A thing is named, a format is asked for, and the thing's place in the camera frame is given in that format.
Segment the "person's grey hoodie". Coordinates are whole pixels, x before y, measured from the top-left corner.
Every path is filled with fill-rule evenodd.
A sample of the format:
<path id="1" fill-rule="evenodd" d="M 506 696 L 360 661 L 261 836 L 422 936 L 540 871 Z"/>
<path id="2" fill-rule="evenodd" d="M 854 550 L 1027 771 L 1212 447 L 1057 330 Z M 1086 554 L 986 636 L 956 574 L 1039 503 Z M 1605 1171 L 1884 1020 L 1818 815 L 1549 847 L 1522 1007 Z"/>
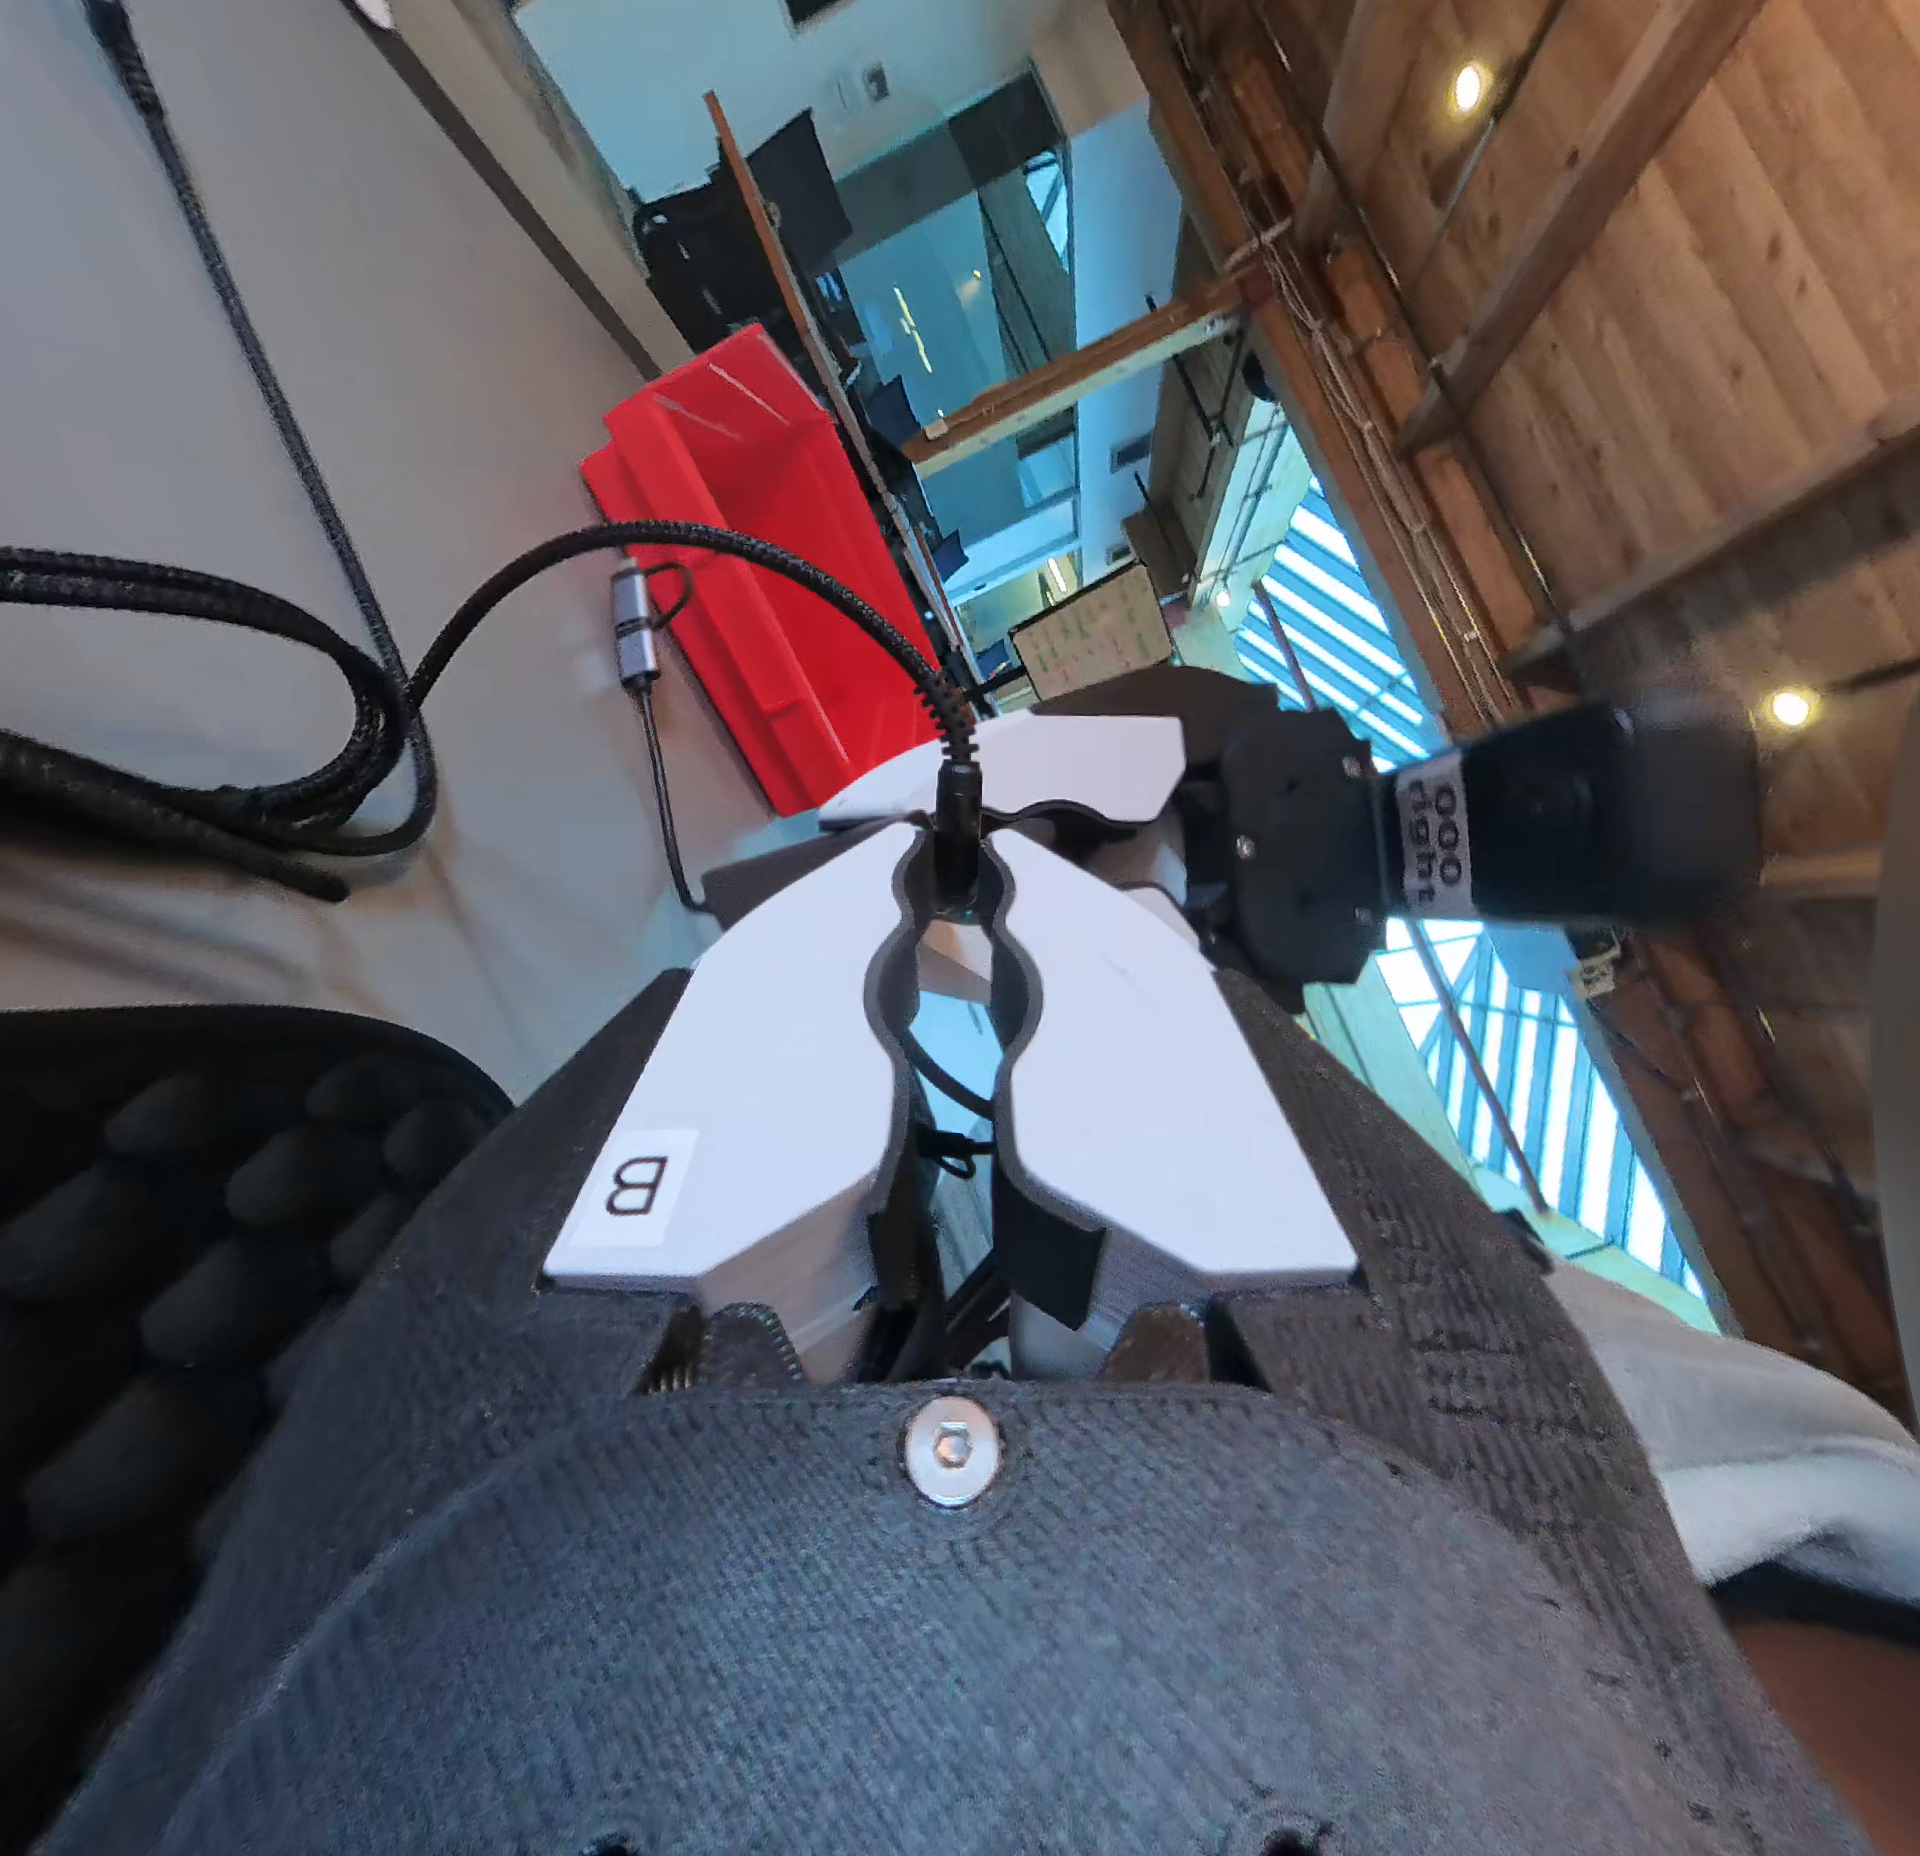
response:
<path id="1" fill-rule="evenodd" d="M 1919 1442 L 1892 1411 L 1583 1269 L 1554 1269 L 1549 1289 L 1619 1396 L 1701 1584 L 1776 1566 L 1915 1611 Z"/>

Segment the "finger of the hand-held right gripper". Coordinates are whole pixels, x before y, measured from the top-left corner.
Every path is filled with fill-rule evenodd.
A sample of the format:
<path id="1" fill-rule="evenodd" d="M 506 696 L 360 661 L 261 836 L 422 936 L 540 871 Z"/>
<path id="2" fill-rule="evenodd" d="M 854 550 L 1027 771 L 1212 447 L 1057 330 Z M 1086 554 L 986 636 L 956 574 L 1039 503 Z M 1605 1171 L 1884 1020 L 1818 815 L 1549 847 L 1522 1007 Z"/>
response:
<path id="1" fill-rule="evenodd" d="M 1160 817 L 1186 773 L 1176 718 L 1012 713 L 980 723 L 973 744 L 984 834 L 1060 813 L 1140 829 Z M 875 765 L 821 807 L 822 829 L 930 817 L 944 761 L 941 743 L 926 740 Z"/>
<path id="2" fill-rule="evenodd" d="M 1102 839 L 1086 853 L 1081 868 L 1202 952 L 1202 936 L 1186 915 L 1190 874 L 1177 825 L 1151 823 Z"/>

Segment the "instruction poster board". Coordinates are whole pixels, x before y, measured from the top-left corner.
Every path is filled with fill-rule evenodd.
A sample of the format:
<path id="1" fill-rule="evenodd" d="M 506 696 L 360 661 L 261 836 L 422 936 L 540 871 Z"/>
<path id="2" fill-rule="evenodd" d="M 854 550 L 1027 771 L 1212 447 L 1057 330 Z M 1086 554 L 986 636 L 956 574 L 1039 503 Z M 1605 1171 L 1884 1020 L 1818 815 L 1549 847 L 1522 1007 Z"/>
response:
<path id="1" fill-rule="evenodd" d="M 1176 661 L 1151 573 L 1131 561 L 1010 631 L 1039 702 Z"/>

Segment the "red plastic bin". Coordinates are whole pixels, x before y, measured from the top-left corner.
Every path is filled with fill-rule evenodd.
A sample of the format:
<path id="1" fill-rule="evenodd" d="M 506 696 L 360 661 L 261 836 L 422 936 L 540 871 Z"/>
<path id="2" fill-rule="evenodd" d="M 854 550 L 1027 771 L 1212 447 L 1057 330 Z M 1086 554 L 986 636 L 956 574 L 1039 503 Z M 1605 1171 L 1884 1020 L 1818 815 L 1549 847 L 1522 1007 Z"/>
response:
<path id="1" fill-rule="evenodd" d="M 785 547 L 933 656 L 834 417 L 761 328 L 616 405 L 606 434 L 582 461 L 604 520 L 697 521 Z M 933 740 L 906 676 L 826 604 L 712 553 L 639 560 L 678 560 L 695 573 L 675 638 L 776 815 L 815 812 Z"/>

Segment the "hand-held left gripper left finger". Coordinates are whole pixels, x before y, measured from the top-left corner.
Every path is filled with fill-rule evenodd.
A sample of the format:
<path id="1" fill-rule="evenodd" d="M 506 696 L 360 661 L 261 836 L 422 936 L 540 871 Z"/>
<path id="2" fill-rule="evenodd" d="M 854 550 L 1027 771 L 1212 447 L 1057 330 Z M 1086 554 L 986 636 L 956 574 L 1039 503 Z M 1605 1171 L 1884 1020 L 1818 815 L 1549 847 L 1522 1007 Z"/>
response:
<path id="1" fill-rule="evenodd" d="M 688 979 L 544 1278 L 770 1308 L 815 1380 L 875 1326 L 874 1225 L 906 1156 L 923 830 L 892 823 L 768 897 Z"/>

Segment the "black bumpy cushion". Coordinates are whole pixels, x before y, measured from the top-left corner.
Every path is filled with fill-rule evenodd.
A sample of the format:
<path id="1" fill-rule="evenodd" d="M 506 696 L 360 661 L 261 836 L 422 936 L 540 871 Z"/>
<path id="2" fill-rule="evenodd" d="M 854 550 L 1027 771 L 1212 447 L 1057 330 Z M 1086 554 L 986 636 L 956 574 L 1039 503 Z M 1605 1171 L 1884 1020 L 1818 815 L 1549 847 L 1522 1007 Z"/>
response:
<path id="1" fill-rule="evenodd" d="M 349 1013 L 4 1013 L 4 1851 L 166 1651 L 304 1354 L 510 1108 Z"/>

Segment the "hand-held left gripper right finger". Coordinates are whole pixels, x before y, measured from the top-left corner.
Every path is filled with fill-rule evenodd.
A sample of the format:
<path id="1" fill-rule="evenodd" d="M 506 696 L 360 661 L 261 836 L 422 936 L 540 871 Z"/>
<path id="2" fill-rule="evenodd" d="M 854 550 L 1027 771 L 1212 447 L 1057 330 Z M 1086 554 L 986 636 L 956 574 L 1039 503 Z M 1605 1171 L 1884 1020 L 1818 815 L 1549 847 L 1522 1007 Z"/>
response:
<path id="1" fill-rule="evenodd" d="M 1346 1289 L 1356 1246 L 1171 897 L 992 838 L 992 1256 L 1017 1374 L 1140 1308 Z"/>

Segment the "small grey adapter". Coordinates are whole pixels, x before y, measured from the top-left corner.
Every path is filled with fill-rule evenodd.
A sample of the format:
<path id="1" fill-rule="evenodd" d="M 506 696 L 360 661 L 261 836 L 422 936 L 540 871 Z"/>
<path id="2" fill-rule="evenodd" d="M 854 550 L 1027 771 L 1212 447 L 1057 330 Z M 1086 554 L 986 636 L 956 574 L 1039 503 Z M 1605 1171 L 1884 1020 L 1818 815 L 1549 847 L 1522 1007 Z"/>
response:
<path id="1" fill-rule="evenodd" d="M 642 563 L 626 560 L 613 573 L 613 640 L 620 683 L 642 696 L 653 691 L 664 665 L 662 642 L 697 594 L 697 574 L 680 560 Z"/>

